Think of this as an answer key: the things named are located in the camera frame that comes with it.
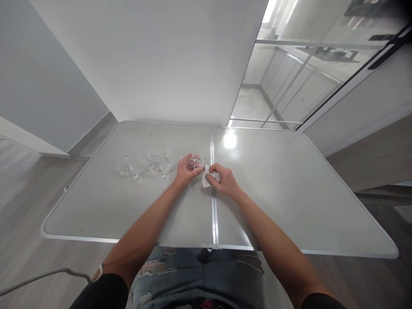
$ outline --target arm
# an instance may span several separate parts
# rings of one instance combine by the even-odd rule
[[[238,205],[252,228],[267,263],[286,290],[293,306],[300,308],[305,298],[312,293],[334,297],[320,281],[306,256],[239,187],[232,171],[220,164],[213,164],[209,170],[221,174],[220,183],[210,176],[207,176],[207,180]]]
[[[128,290],[156,245],[177,198],[186,189],[192,178],[202,172],[201,168],[193,171],[185,168],[185,160],[190,155],[188,154],[179,161],[176,179],[172,185],[129,228],[103,262],[103,274],[118,274],[126,282]]]

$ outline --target ripped jeans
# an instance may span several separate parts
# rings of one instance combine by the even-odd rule
[[[155,247],[131,287],[132,308],[196,297],[234,309],[263,309],[263,271],[254,251]]]

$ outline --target napkin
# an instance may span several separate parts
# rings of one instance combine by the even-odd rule
[[[218,182],[221,181],[222,179],[222,175],[220,175],[220,173],[214,171],[214,172],[209,172],[209,166],[205,165],[205,170],[203,171],[203,175],[202,175],[202,184],[204,188],[210,187],[211,184],[207,181],[206,179],[206,175],[210,175],[212,176],[214,179],[216,179]]]

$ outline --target cable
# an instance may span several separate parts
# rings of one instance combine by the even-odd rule
[[[34,277],[30,278],[30,279],[23,280],[23,281],[15,284],[15,285],[12,285],[11,287],[8,287],[8,288],[6,288],[6,289],[4,289],[4,290],[1,290],[1,291],[0,291],[0,297],[2,297],[3,295],[6,295],[6,294],[8,294],[8,293],[10,293],[11,291],[14,291],[15,289],[21,288],[22,286],[25,286],[25,285],[27,285],[27,284],[29,284],[29,283],[32,283],[32,282],[34,282],[34,281],[36,281],[36,280],[39,280],[39,279],[41,279],[41,278],[44,278],[44,277],[53,275],[53,274],[55,274],[55,273],[68,273],[68,274],[71,275],[71,276],[83,277],[83,278],[85,278],[85,279],[87,280],[88,283],[92,283],[92,280],[90,279],[90,277],[89,277],[88,275],[86,275],[85,273],[75,272],[74,270],[71,270],[70,268],[63,267],[63,268],[58,268],[58,269],[55,269],[55,270],[51,270],[51,271],[46,272],[46,273],[43,273],[43,274],[41,274],[41,275],[34,276]]]

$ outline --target white table top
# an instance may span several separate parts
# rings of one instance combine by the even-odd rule
[[[233,170],[239,185],[304,253],[395,258],[398,250],[301,133],[284,130],[120,123],[43,222],[55,239],[117,242],[176,176],[141,183],[116,175],[112,163],[148,145],[169,146],[176,161],[198,153]],[[176,203],[158,241],[176,247],[258,249],[245,218],[228,198],[195,179]]]
[[[296,131],[213,128],[214,160],[304,253],[396,258],[394,242]],[[232,200],[217,194],[219,248],[258,249]]]
[[[117,125],[43,223],[45,237],[117,242],[176,177],[158,180],[146,173],[141,182],[118,176],[112,164],[136,149],[160,152],[170,147],[178,161],[196,152],[210,164],[210,127],[148,124]],[[165,246],[212,247],[212,190],[197,177],[174,206],[159,243]]]

